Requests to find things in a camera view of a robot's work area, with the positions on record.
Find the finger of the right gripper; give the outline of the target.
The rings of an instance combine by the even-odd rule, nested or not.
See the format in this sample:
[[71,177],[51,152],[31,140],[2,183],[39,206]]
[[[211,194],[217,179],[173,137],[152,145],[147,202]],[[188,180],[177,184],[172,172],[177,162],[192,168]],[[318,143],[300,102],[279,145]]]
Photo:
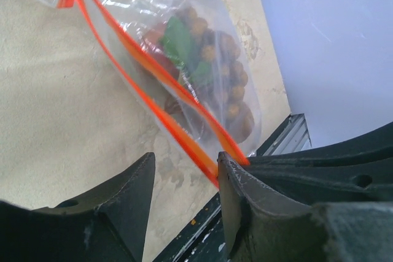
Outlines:
[[392,124],[321,148],[256,156],[245,170],[300,203],[392,200]]

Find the aluminium rail frame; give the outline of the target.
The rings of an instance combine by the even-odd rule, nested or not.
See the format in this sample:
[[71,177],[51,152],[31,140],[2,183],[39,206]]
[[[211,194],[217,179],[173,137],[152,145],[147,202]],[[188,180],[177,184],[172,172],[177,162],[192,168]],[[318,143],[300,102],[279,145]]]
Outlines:
[[282,155],[311,149],[311,138],[304,114],[291,115],[277,128],[272,140],[266,141],[267,149],[260,153],[264,156]]

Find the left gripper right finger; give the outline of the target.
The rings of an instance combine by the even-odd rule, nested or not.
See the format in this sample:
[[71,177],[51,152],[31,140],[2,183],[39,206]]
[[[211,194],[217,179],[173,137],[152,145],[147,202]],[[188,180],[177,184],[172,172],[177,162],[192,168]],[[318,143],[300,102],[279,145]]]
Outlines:
[[219,153],[219,192],[232,261],[391,261],[392,200],[300,203]]

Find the clear bag of mushrooms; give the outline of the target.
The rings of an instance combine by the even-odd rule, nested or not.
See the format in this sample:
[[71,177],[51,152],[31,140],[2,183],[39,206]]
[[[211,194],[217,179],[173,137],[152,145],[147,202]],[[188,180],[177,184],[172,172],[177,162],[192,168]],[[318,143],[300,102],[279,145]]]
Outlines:
[[[56,8],[79,6],[125,83],[213,184],[218,183],[219,152],[225,151],[240,164],[248,164],[248,158],[257,150],[262,116],[251,70],[221,0],[40,1]],[[255,121],[251,135],[240,144],[180,83],[194,41],[176,13],[189,6],[208,21],[209,27],[232,35],[240,47],[239,60],[249,76],[244,102]]]

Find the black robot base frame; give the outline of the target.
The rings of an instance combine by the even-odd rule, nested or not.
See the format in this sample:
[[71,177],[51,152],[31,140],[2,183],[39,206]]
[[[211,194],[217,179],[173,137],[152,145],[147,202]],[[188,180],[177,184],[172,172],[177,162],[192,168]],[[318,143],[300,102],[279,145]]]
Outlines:
[[[257,149],[257,156],[264,156],[260,152],[267,149],[266,141]],[[216,193],[155,261],[228,261],[225,250],[220,196]]]

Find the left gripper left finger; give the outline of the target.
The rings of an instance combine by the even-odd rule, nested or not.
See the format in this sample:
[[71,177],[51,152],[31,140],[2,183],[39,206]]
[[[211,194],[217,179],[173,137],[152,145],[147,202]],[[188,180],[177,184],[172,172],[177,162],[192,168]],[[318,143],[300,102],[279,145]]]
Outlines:
[[53,208],[1,201],[1,261],[142,261],[155,155]]

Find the brown longan fruit cluster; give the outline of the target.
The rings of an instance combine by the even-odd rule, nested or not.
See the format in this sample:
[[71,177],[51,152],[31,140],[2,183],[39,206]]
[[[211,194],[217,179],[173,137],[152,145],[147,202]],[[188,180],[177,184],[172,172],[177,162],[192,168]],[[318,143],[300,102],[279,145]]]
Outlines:
[[244,142],[255,121],[244,102],[249,76],[239,60],[239,45],[229,33],[209,27],[193,7],[178,11],[176,16],[194,41],[180,83],[213,113],[237,143]]

